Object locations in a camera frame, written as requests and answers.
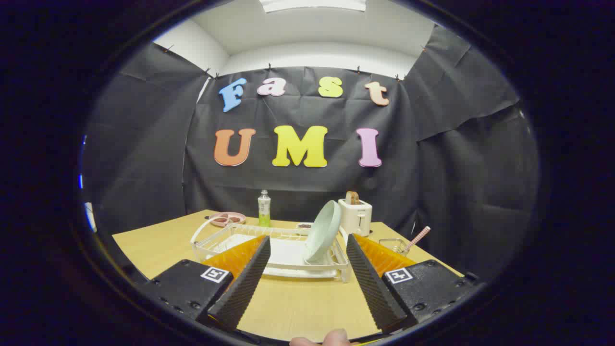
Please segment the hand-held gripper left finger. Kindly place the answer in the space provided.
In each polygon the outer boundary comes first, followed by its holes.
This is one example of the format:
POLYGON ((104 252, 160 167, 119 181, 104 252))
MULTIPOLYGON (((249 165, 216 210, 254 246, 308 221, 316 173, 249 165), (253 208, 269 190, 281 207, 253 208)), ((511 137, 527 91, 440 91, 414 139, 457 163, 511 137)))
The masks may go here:
POLYGON ((270 254, 270 237, 257 236, 202 262, 178 261, 140 290, 180 317, 234 331, 270 254))

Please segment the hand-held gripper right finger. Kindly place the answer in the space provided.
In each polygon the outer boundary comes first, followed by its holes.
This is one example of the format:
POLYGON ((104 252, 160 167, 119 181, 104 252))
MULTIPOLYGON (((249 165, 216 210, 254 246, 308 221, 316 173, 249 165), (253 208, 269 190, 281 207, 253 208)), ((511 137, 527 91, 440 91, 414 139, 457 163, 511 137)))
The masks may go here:
POLYGON ((481 287, 434 259, 415 262, 360 235, 350 235, 346 253, 378 329, 411 328, 444 314, 481 287))

